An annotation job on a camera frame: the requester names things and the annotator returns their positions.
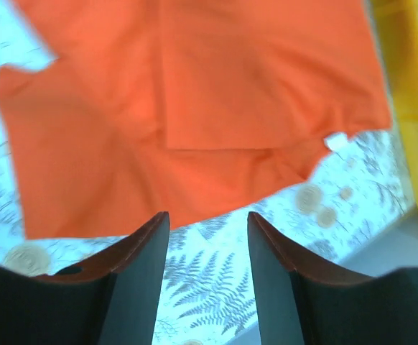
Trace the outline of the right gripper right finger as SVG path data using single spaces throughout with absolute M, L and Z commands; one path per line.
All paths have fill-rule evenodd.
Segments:
M 256 212 L 248 245 L 263 344 L 418 344 L 418 267 L 348 270 Z

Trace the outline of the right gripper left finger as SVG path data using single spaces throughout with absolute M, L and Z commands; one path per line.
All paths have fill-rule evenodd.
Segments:
M 0 344 L 150 344 L 169 215 L 54 275 L 0 267 Z

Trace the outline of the orange t shirt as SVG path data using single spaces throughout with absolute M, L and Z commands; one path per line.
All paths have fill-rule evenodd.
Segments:
M 362 1 L 15 1 L 56 58 L 0 68 L 30 239 L 178 228 L 307 180 L 388 129 Z

